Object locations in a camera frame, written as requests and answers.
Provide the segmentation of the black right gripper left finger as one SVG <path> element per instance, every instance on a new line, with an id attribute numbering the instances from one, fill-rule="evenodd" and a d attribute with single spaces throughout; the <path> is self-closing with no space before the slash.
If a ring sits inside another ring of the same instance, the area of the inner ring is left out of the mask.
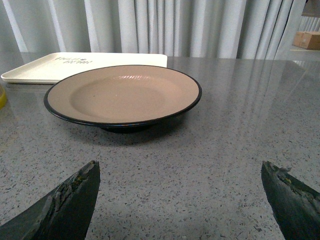
<path id="1" fill-rule="evenodd" d="M 84 240 L 100 187 L 90 161 L 28 209 L 0 227 L 2 240 Z"/>

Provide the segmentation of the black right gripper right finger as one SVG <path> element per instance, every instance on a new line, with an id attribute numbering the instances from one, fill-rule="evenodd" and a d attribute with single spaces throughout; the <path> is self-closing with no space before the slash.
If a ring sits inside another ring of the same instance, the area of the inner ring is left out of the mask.
<path id="1" fill-rule="evenodd" d="M 320 238 L 320 193 L 269 161 L 261 180 L 273 216 L 286 240 Z"/>

